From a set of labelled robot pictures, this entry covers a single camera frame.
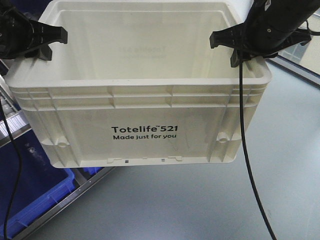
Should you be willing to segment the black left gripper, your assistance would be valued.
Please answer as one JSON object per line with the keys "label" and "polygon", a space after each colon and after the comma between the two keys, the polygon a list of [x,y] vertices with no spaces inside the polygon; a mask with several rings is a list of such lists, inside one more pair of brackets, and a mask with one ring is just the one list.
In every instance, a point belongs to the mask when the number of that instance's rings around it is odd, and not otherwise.
{"label": "black left gripper", "polygon": [[62,26],[33,21],[12,4],[0,6],[0,58],[11,60],[23,56],[51,61],[51,43],[68,43]]}

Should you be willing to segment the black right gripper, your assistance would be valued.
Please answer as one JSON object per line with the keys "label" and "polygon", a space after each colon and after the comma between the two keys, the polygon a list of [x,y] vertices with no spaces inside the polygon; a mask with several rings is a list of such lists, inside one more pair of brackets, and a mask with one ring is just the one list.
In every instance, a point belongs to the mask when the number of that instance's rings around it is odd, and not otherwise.
{"label": "black right gripper", "polygon": [[213,31],[210,48],[234,49],[230,66],[250,61],[253,54],[240,50],[247,47],[258,56],[271,56],[296,44],[306,45],[311,34],[299,27],[320,8],[318,0],[255,0],[244,23]]}

